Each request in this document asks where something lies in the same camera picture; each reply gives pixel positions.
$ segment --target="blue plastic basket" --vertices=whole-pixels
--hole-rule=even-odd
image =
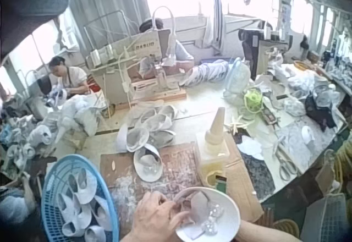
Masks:
[[[57,194],[66,194],[68,191],[68,175],[71,173],[76,175],[82,168],[88,169],[97,178],[98,187],[96,195],[104,198],[108,203],[113,230],[112,232],[105,231],[106,241],[119,241],[118,216],[108,188],[94,165],[85,157],[76,154],[67,155],[60,159],[52,167],[45,179],[42,191],[41,216],[49,241],[84,241],[84,236],[79,238],[68,238],[62,234],[64,220],[57,207]]]

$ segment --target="plastic basket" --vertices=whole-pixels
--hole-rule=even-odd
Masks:
[[[301,233],[303,242],[340,241],[348,231],[344,194],[329,194],[307,208]]]
[[[41,217],[49,241],[84,241],[84,236],[79,238],[68,238],[62,234],[62,225],[64,224],[64,221],[59,208],[57,207],[57,194],[66,194],[68,191],[68,175],[70,173],[77,174],[81,168],[89,170],[97,178],[98,187],[96,195],[104,198],[108,203],[113,230],[112,232],[105,231],[106,241],[119,241],[118,216],[108,188],[94,165],[85,157],[76,154],[67,155],[60,159],[52,167],[45,178],[42,190]]]

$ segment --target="curtain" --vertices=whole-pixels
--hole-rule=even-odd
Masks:
[[[206,28],[202,40],[196,41],[200,48],[214,48],[214,55],[220,55],[226,36],[226,23],[222,13],[221,0],[213,0],[213,12],[207,16]]]
[[[138,33],[139,25],[150,17],[147,0],[70,0],[70,8],[84,57],[94,49],[128,36],[124,20],[116,11],[124,12],[132,35]]]

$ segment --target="scissors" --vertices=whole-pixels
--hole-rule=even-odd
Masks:
[[[274,147],[274,154],[280,163],[280,168],[279,168],[280,178],[281,178],[281,180],[288,182],[291,179],[291,175],[297,174],[298,169],[292,161],[284,159],[283,157],[280,156],[280,154],[277,151],[277,148],[280,147],[281,141],[283,141],[284,138],[285,137],[282,136],[278,139],[278,141]]]

